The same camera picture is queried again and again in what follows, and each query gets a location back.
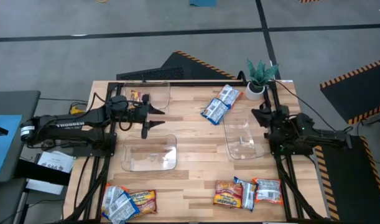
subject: black table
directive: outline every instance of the black table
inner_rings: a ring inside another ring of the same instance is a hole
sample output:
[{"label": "black table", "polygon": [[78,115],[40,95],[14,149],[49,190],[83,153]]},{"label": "black table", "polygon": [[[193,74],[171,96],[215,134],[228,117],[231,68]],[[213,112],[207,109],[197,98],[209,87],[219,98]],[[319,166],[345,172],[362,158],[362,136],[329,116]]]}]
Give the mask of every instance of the black table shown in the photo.
[{"label": "black table", "polygon": [[[21,123],[33,117],[39,100],[39,91],[0,92],[0,115],[22,115]],[[17,211],[26,179],[12,179],[24,143],[18,128],[0,170],[0,221]],[[14,216],[3,224],[12,223]]]}]

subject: black keyboard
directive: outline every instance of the black keyboard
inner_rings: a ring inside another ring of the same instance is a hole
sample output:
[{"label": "black keyboard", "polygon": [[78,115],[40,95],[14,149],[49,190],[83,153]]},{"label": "black keyboard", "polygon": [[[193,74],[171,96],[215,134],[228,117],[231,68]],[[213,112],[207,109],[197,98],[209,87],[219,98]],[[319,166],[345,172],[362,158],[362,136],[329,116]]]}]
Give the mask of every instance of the black keyboard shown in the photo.
[{"label": "black keyboard", "polygon": [[183,67],[166,67],[117,74],[117,80],[183,80],[191,79],[190,72]]}]

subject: floor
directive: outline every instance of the floor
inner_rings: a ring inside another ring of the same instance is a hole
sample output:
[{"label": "floor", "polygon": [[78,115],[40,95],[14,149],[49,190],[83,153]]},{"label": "floor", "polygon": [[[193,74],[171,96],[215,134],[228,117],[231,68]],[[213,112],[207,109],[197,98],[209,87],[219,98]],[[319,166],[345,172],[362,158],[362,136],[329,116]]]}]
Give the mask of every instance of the floor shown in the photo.
[{"label": "floor", "polygon": [[[246,71],[246,59],[278,62],[280,78],[294,80],[299,97],[343,129],[318,84],[380,59],[380,25],[372,24],[380,24],[380,0],[218,0],[216,7],[188,0],[0,0],[0,91],[87,100],[93,80],[160,67],[181,50],[231,74]],[[180,30],[192,34],[164,32]],[[69,104],[40,101],[36,115],[66,113]],[[327,128],[301,107],[317,128]],[[380,124],[359,132],[380,161]],[[25,223],[54,222],[61,207],[36,205]]]}]

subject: white paper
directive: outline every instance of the white paper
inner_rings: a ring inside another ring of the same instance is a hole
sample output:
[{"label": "white paper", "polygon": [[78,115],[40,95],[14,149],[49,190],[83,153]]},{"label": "white paper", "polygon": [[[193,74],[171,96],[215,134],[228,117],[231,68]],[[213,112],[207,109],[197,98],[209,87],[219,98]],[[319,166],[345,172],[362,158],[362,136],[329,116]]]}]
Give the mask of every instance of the white paper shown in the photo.
[{"label": "white paper", "polygon": [[[73,166],[73,157],[57,151],[43,152],[38,165],[69,173]],[[28,181],[27,188],[57,195],[61,194],[61,191],[63,190],[62,185],[32,179]]]}]

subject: chip bag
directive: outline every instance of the chip bag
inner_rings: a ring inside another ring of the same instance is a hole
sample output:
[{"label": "chip bag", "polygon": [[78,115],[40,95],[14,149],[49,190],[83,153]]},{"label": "chip bag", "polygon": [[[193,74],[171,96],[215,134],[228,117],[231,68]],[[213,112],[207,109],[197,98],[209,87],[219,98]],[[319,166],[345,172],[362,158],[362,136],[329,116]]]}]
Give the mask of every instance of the chip bag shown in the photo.
[{"label": "chip bag", "polygon": [[234,183],[240,183],[244,187],[244,192],[242,196],[242,208],[247,208],[251,212],[253,212],[254,201],[256,199],[256,185],[243,180],[239,180],[237,177],[234,177]]},{"label": "chip bag", "polygon": [[124,191],[129,192],[125,187],[111,186],[111,184],[107,183],[105,185],[103,202],[101,203],[101,212],[105,211]]},{"label": "chip bag", "polygon": [[282,194],[281,194],[280,180],[253,178],[253,182],[257,184],[255,202],[266,200],[272,203],[278,203],[281,205],[284,204],[284,201],[282,199]]},{"label": "chip bag", "polygon": [[201,115],[212,124],[218,125],[225,113],[233,107],[235,101],[241,95],[241,91],[234,89],[232,86],[225,85],[217,97],[210,101]]},{"label": "chip bag", "polygon": [[[138,91],[131,90],[130,91],[130,100],[131,101],[137,101],[137,102],[142,102],[141,100],[142,93]],[[133,102],[129,102],[129,109],[134,109],[135,106],[133,105]]]},{"label": "chip bag", "polygon": [[142,192],[131,193],[130,197],[140,210],[140,213],[135,215],[141,216],[148,213],[157,213],[157,193],[155,190],[145,190]]},{"label": "chip bag", "polygon": [[234,208],[241,208],[242,194],[244,188],[242,184],[232,182],[216,181],[216,193],[213,204],[226,205]]},{"label": "chip bag", "polygon": [[133,202],[130,195],[124,191],[111,205],[103,212],[103,216],[112,223],[125,223],[134,215],[140,213],[139,208]]}]

